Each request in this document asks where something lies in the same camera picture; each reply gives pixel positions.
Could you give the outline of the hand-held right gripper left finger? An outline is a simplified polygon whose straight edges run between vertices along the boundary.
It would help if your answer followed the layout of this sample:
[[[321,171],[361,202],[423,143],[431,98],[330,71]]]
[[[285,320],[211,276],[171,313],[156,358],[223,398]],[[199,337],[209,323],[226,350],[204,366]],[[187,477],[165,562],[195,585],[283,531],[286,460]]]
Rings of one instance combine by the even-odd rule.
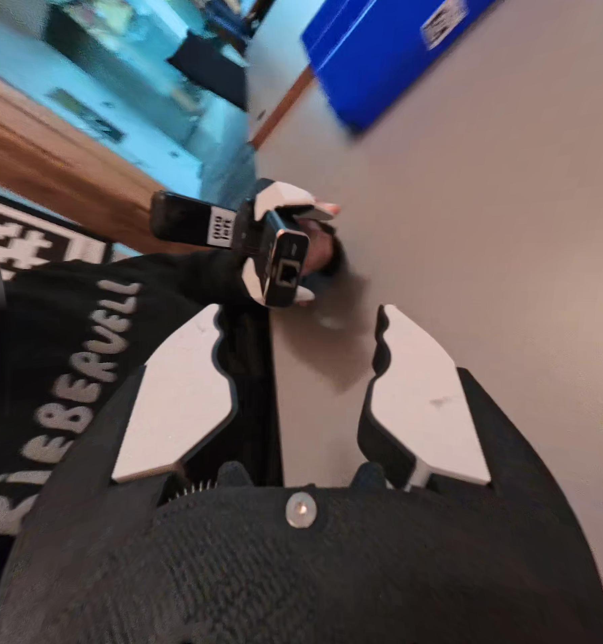
[[[117,483],[182,470],[232,419],[234,386],[217,360],[220,312],[219,305],[207,306],[146,361],[112,471]]]

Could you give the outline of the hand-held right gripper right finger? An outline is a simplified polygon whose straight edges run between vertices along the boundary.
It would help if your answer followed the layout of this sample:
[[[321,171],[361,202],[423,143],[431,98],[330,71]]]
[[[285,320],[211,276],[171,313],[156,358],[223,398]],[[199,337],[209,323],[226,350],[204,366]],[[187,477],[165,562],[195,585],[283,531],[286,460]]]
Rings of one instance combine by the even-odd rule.
[[[375,342],[357,444],[384,487],[485,489],[489,466],[454,360],[394,305],[379,306]]]

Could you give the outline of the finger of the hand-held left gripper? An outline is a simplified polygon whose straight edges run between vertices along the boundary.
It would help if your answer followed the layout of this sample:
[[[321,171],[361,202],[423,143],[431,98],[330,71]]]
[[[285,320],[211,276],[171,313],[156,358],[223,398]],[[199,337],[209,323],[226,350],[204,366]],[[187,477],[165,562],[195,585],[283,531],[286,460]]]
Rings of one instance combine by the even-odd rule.
[[[275,181],[260,190],[254,198],[254,221],[280,207],[312,208],[315,198],[306,190],[289,183]]]
[[[294,305],[305,306],[315,300],[315,294],[310,289],[304,286],[297,286],[294,289],[293,295],[284,297],[283,303],[267,303],[266,297],[262,291],[260,279],[257,275],[256,265],[254,264],[254,260],[250,257],[248,257],[243,264],[241,278],[249,296],[257,302],[257,304],[268,309],[288,309]]]

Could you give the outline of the black network switch box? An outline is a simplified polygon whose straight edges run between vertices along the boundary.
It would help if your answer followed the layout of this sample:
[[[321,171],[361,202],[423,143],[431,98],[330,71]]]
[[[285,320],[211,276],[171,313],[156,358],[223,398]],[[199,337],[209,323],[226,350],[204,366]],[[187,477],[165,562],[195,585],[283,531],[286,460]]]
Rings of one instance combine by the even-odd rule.
[[[308,235],[294,220],[286,220],[276,211],[265,214],[259,276],[266,307],[292,305],[309,246]]]

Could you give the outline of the blue plastic bin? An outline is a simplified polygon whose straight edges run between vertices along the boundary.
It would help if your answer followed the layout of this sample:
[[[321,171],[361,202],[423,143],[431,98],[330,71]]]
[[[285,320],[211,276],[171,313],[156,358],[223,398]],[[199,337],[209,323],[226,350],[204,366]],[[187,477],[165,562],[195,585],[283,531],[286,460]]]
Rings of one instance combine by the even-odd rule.
[[[368,129],[496,1],[325,1],[301,34],[338,120]]]

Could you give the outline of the grey desk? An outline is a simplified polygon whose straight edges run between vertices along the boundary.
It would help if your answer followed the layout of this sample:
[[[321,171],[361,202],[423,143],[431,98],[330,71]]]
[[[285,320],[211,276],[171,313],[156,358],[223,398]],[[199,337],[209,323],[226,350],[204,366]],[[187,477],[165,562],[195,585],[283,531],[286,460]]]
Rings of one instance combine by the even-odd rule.
[[[352,271],[273,315],[285,483],[362,462],[393,304],[535,447],[603,577],[603,1],[502,1],[360,139],[313,81],[256,161],[342,206]]]

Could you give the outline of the person's left hand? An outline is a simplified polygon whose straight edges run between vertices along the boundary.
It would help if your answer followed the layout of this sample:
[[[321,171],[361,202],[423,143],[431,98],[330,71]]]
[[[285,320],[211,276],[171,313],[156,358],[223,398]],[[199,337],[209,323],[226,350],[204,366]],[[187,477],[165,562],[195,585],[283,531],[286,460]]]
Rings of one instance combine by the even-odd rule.
[[[297,215],[295,221],[309,239],[302,280],[335,278],[343,269],[346,256],[333,220]]]

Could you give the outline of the person's black printed sweatshirt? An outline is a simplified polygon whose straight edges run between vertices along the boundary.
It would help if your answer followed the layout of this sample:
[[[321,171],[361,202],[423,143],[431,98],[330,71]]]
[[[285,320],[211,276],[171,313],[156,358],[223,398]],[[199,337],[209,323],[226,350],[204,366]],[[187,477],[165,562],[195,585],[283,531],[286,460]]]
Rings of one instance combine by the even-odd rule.
[[[5,287],[8,408],[0,420],[0,541],[9,543],[52,469],[121,383],[195,315],[161,314],[119,262],[48,264]],[[265,309],[221,306],[222,369],[240,401],[230,438],[210,453],[260,486],[281,480]]]

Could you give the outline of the wooden post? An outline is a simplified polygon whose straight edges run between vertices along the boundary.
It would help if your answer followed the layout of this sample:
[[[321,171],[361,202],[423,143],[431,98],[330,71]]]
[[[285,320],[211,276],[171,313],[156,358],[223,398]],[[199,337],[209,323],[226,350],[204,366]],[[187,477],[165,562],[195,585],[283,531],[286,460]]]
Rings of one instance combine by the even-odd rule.
[[[0,186],[141,253],[190,253],[149,229],[163,187],[0,80]]]

